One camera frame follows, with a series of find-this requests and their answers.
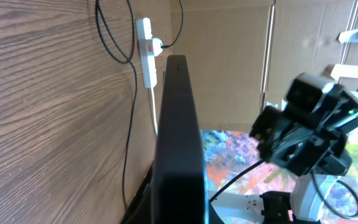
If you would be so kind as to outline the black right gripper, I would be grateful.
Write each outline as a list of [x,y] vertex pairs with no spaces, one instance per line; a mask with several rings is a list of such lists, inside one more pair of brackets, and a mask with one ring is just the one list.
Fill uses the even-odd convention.
[[259,157],[297,176],[311,172],[347,174],[346,135],[325,128],[310,129],[284,112],[267,106],[257,117],[250,137],[259,141]]

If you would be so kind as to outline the Samsung Galaxy smartphone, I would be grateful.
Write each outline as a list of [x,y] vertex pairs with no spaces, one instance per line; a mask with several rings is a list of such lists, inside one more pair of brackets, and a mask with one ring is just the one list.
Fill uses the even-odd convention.
[[154,159],[153,223],[209,222],[200,129],[184,55],[167,58]]

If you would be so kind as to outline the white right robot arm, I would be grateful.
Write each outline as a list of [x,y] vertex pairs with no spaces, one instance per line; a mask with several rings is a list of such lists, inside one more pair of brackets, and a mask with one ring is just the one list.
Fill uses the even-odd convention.
[[236,195],[225,188],[211,192],[209,218],[221,223],[233,216],[255,223],[319,223],[334,184],[352,164],[348,134],[358,128],[358,98],[342,85],[316,87],[295,80],[287,106],[267,106],[250,137],[258,141],[260,163],[272,163],[296,175],[291,192]]

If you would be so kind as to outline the white charger plug adapter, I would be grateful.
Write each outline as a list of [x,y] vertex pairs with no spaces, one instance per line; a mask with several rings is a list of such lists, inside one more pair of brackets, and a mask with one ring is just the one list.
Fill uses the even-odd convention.
[[157,57],[158,55],[160,55],[163,51],[162,48],[163,44],[162,41],[159,38],[152,38],[149,41],[149,54]]

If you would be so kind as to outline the white power strip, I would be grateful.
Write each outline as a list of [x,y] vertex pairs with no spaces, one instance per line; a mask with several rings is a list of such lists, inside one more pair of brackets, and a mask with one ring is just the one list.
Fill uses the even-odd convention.
[[157,69],[150,19],[147,17],[137,19],[136,29],[144,86],[146,88],[154,88],[157,84]]

